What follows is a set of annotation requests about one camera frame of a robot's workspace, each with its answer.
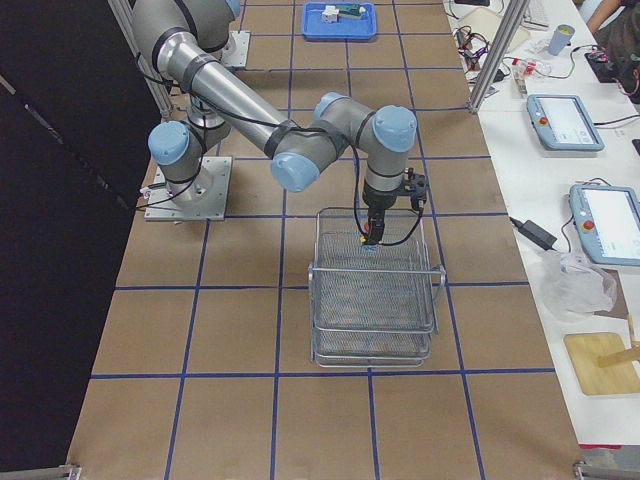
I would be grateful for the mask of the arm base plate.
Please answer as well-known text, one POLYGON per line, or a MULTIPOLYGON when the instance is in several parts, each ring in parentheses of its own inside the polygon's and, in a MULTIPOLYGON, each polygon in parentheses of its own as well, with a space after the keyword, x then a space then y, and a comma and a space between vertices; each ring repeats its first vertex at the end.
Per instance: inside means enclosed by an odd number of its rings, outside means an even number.
POLYGON ((205 156, 201 170, 189 188, 179 194, 185 185, 167 183, 159 167, 154 182, 142 189, 150 204, 144 210, 147 221, 223 221, 226 213, 228 188, 233 159, 205 156))
POLYGON ((250 40, 250 31, 230 31, 227 44, 221 50, 221 63, 228 69, 245 69, 250 40))

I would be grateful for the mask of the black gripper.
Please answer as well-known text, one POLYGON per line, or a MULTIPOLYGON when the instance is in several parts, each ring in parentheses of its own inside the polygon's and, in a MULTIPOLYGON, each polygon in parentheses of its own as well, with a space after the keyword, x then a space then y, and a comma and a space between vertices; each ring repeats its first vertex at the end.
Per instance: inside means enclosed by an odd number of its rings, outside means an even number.
POLYGON ((364 190, 363 200, 368 207, 365 233, 382 241, 385 229, 385 214, 396 202, 396 196, 378 190, 364 190))

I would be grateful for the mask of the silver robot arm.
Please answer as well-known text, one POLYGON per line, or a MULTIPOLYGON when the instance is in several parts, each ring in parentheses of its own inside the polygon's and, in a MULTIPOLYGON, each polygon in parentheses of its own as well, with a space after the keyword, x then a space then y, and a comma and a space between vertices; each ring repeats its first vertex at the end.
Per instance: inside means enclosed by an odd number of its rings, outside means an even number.
POLYGON ((402 106, 374 110, 348 96, 324 94, 313 123, 286 118, 216 58, 230 41, 237 1, 138 1, 132 29, 141 56, 153 70, 204 103, 271 160, 271 173, 290 192, 301 192, 346 149, 367 153, 362 185, 354 194, 368 208, 357 225, 366 245, 382 243, 385 216, 400 196, 424 212, 427 182, 407 165, 417 119, 402 106))
POLYGON ((198 45, 206 52, 221 50, 229 41, 229 25, 239 16, 238 0, 193 1, 190 7, 195 20, 198 45))

